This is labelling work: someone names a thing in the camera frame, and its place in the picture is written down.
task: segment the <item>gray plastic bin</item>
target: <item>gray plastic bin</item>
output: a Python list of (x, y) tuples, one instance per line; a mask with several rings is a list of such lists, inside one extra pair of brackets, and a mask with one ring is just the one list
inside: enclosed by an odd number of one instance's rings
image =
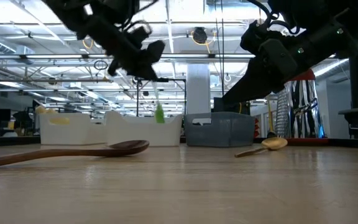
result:
[(254, 141), (255, 118), (249, 115), (216, 112), (185, 115), (188, 146), (240, 147)]

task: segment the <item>small wooden spoon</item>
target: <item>small wooden spoon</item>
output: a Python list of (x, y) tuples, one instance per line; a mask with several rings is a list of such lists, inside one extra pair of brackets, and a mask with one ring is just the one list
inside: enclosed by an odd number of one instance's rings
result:
[(57, 156), (103, 156), (120, 157), (140, 153), (149, 146), (148, 141), (126, 141), (109, 146), (110, 149), (46, 149), (0, 157), (0, 166)]
[(234, 155), (234, 157), (240, 158), (240, 157), (244, 157), (244, 156), (251, 156), (256, 153), (264, 152), (267, 150), (276, 151), (276, 150), (279, 150), (279, 149), (287, 146), (287, 144), (288, 144), (288, 141), (284, 138), (279, 138), (279, 137), (268, 138), (268, 139), (265, 139), (264, 141), (262, 141), (263, 147), (238, 153), (238, 154)]

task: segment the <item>table surface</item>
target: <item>table surface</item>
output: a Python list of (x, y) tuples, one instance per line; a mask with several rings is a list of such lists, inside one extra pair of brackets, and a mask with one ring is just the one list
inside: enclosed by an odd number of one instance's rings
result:
[[(0, 156), (37, 149), (0, 147)], [(234, 158), (246, 149), (157, 147), (0, 167), (0, 223), (358, 223), (358, 149)]]

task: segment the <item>laboratory room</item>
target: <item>laboratory room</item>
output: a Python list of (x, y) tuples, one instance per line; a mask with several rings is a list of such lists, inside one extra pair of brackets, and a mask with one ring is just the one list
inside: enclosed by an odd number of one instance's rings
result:
[(0, 223), (358, 223), (358, 0), (0, 0)]

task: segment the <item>white container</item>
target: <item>white container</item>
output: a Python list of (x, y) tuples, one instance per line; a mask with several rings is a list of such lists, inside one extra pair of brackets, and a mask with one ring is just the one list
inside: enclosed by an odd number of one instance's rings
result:
[[(54, 122), (62, 119), (60, 124)], [(88, 114), (40, 114), (41, 144), (90, 145), (106, 143), (106, 127), (93, 124)]]
[(155, 118), (123, 117), (118, 112), (109, 111), (104, 115), (107, 144), (147, 140), (150, 146), (179, 146), (182, 117), (165, 118), (165, 124), (158, 124)]

